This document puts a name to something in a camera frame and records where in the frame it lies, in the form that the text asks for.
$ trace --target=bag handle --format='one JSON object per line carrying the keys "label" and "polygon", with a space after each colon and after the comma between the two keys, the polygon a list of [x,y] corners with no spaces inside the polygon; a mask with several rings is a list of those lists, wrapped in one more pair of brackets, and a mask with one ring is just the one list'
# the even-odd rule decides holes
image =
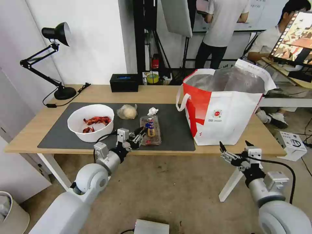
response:
{"label": "bag handle", "polygon": [[181,91],[183,89],[183,84],[179,87],[178,93],[176,94],[176,109],[178,111],[183,111],[185,109],[186,106],[186,102],[188,101],[189,98],[191,98],[191,95],[189,94],[185,94],[181,103],[181,107],[178,106],[178,102],[180,100],[180,95],[181,95]]}

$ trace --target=clear plastic box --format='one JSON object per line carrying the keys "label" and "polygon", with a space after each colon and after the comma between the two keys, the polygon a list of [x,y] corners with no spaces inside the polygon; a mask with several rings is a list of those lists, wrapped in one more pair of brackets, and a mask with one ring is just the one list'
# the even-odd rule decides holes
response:
{"label": "clear plastic box", "polygon": [[160,137],[160,127],[157,115],[143,116],[140,118],[140,126],[147,127],[148,131],[142,140],[142,145],[160,145],[162,139]]}

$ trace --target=person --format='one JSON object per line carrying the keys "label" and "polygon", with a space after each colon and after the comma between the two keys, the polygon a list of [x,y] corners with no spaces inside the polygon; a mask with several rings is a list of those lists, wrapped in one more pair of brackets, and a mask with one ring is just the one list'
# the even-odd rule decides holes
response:
{"label": "person", "polygon": [[[265,62],[261,61],[262,57],[268,57],[279,40],[282,32],[286,29],[289,21],[293,17],[295,11],[309,11],[311,4],[308,0],[289,0],[282,10],[282,15],[277,26],[262,32],[248,53],[248,60],[256,62],[260,66],[264,66]],[[295,94],[303,94],[301,87],[292,87]],[[280,108],[276,113],[266,114],[260,108],[256,111],[256,115],[263,123],[271,123],[280,129],[288,127],[284,114],[286,111],[295,111],[296,108]]]}
{"label": "person", "polygon": [[205,21],[210,27],[198,49],[195,68],[204,68],[212,55],[210,68],[219,69],[236,22],[247,21],[249,8],[250,0],[209,0]]}

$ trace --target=shopping bag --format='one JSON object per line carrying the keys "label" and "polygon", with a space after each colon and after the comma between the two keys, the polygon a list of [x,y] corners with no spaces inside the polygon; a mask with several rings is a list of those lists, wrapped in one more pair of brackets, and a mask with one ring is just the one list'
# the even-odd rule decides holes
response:
{"label": "shopping bag", "polygon": [[186,77],[176,96],[176,108],[185,109],[197,145],[220,141],[235,145],[262,95],[274,88],[266,70],[239,59],[232,68],[197,69]]}

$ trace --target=black desk lamp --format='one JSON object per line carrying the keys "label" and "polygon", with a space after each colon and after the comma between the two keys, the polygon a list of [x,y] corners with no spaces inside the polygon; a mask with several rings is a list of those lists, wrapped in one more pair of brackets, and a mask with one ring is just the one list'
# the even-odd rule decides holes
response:
{"label": "black desk lamp", "polygon": [[[50,42],[52,42],[51,45],[49,45],[47,48],[39,51],[38,53],[30,56],[27,59],[21,60],[20,64],[22,67],[30,70],[31,72],[35,73],[36,75],[42,77],[46,81],[54,84],[58,89],[54,93],[54,97],[58,100],[66,100],[74,97],[76,95],[76,90],[71,87],[65,87],[62,85],[62,82],[55,80],[51,77],[48,77],[38,70],[34,69],[32,66],[36,64],[37,62],[45,59],[46,57],[54,54],[59,50],[59,44],[55,40],[59,40],[62,44],[69,46],[68,42],[70,42],[71,39],[71,31],[69,29],[69,26],[66,22],[60,23],[56,28],[43,28],[41,30],[42,35],[49,39]],[[48,53],[47,55],[44,55],[42,57],[37,57],[35,56],[41,54],[42,52],[48,50],[49,48],[52,48],[53,51]]]}

